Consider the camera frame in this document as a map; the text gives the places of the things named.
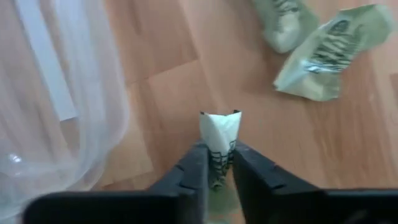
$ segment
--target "black printed pattern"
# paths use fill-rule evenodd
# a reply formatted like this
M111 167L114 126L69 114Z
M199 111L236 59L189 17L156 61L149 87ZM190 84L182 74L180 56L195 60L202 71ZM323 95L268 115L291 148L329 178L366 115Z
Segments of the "black printed pattern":
M225 178L230 165L233 163L233 151L235 150L236 140L229 143L229 152L222 156L220 152L210 152L210 188L217 190L225 185Z
M275 30L277 32L282 32L283 27L280 24L280 18L290 13L298 13L300 9L298 4L293 0L272 0L272 2L274 3L275 12L277 12L279 17L277 18Z
M359 51L363 41L362 26L348 34L349 21L337 22L307 61L306 69L312 73L340 73L346 69Z

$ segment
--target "white plastic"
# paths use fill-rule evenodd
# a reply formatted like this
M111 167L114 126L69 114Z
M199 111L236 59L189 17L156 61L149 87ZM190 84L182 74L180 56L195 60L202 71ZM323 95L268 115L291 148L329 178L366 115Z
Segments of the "white plastic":
M38 195L92 188L129 111L102 1L0 4L1 222Z

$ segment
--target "clear plastic sheet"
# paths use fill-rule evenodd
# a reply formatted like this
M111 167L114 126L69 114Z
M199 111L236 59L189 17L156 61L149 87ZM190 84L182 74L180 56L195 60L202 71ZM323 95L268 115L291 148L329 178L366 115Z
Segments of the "clear plastic sheet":
M102 1L0 1L0 222L32 198L88 190L127 128Z

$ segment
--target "green wrapper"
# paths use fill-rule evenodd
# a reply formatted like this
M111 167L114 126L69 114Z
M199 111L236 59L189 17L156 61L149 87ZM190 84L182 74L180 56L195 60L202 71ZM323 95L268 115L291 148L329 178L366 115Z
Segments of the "green wrapper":
M341 71L358 53L386 41L393 29L386 6L340 11L293 52L274 82L276 90L315 101L339 97Z
M278 53L298 47L319 26L302 0L253 0L264 24L263 37Z

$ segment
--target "crumpled wrapper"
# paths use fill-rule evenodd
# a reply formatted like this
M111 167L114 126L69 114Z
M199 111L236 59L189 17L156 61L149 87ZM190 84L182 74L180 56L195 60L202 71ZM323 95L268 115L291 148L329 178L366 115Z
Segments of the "crumpled wrapper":
M209 149L209 184L217 189L225 184L227 171L233 161L242 112L218 115L200 113L200 134Z
M302 0L253 0L264 25L263 37L278 53L298 47L319 26Z
M293 52L274 82L276 90L315 101L339 97L340 73L358 53L386 41L393 29L387 6L340 11Z
M238 193L227 174L233 163L242 112L200 114L200 134L209 150L209 194L207 223L230 223L239 206Z

